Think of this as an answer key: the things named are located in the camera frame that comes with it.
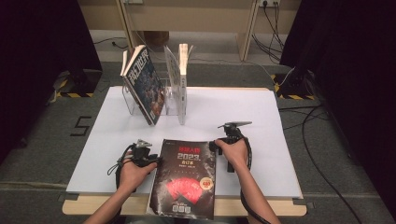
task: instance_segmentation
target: white tabletop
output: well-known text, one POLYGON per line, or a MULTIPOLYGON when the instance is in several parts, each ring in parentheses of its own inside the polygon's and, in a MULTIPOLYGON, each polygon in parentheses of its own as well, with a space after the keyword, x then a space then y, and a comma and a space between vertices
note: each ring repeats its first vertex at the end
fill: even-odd
MULTIPOLYGON (((251 173, 263 193, 267 197, 301 197, 275 95, 263 89, 188 88, 185 125, 178 123, 177 116, 161 116, 156 126, 148 126, 143 115, 129 113, 121 87, 110 88, 66 191, 114 192, 115 174, 107 175, 107 170, 137 139, 150 142, 151 153, 160 154, 163 139, 211 141, 225 137, 218 127, 230 121, 252 121, 240 130, 249 139, 251 173)), ((154 172, 137 193, 149 193, 153 177, 154 172)), ((227 173, 227 161, 218 156, 216 195, 238 196, 239 192, 236 174, 227 173)))

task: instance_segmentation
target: book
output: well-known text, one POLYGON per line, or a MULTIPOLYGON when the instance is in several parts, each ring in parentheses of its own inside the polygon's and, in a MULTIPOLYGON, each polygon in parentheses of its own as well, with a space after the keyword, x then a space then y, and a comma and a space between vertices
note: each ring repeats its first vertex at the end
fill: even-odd
POLYGON ((177 96, 177 114, 180 124, 186 122, 187 109, 187 64, 189 60, 188 44, 179 44, 178 59, 164 46, 166 66, 171 83, 171 91, 177 96))
POLYGON ((163 110, 164 85, 145 45, 134 48, 128 63, 126 55, 127 51, 124 51, 120 75, 148 125, 155 125, 163 110))
POLYGON ((164 139, 147 213, 213 219, 216 150, 209 142, 164 139))

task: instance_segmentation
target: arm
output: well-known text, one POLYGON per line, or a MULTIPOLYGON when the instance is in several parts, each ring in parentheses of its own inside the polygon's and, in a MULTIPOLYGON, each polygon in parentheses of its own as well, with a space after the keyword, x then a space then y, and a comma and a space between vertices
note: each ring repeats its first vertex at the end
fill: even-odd
MULTIPOLYGON (((225 158, 235 169, 236 174, 239 178, 242 192, 245 195, 248 206, 259 216, 272 224, 280 223, 274 210, 265 199, 262 191, 257 185, 254 177, 251 175, 248 166, 248 149, 245 144, 245 140, 241 139, 238 142, 228 145, 221 140, 215 141, 218 147, 221 147, 225 158)), ((249 223, 260 223, 253 217, 249 217, 249 223)))
POLYGON ((120 186, 84 223, 107 223, 121 209, 131 193, 145 179, 146 175, 157 167, 157 163, 140 168, 133 162, 123 165, 120 173, 120 186))

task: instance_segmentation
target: gray carpet floor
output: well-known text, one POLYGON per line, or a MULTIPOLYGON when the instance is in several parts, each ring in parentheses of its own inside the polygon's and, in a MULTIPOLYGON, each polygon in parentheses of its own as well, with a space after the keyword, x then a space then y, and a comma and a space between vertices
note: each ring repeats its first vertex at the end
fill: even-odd
MULTIPOLYGON (((62 212, 65 188, 106 97, 108 87, 122 84, 120 63, 102 63, 103 74, 91 98, 59 97, 47 106, 26 136, 27 146, 10 151, 0 166, 0 223, 81 223, 86 216, 62 212), (78 118, 87 117, 75 128, 78 118)), ((270 74, 289 68, 266 66, 270 74)), ((164 63, 157 71, 166 71, 164 63)), ((257 65, 191 64, 189 86, 265 87, 272 79, 257 65)), ((281 217, 283 223, 395 223, 370 179, 348 157, 340 134, 322 107, 304 126, 318 100, 277 99, 290 155, 308 212, 303 217, 281 217), (343 196, 345 203, 337 192, 343 196)))

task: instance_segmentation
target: book spine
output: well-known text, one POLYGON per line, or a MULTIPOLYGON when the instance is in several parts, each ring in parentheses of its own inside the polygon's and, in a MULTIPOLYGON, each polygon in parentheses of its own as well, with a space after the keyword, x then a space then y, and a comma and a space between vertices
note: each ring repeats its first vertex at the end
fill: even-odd
POLYGON ((186 123, 187 110, 187 62, 188 62, 188 45, 179 45, 179 67, 180 67, 180 96, 179 96, 179 123, 186 123))
POLYGON ((180 114, 180 124, 185 124, 186 123, 186 109, 187 109, 187 76, 186 75, 180 75, 180 108, 179 108, 179 114, 180 114))

